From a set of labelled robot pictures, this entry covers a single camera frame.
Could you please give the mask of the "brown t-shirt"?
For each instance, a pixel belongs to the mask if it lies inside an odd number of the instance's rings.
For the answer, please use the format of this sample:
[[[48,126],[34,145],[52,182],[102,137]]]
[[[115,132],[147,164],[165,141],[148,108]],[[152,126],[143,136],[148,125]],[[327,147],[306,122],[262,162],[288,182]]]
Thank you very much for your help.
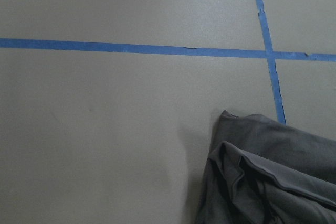
[[[224,111],[196,223],[335,223],[335,141]]]

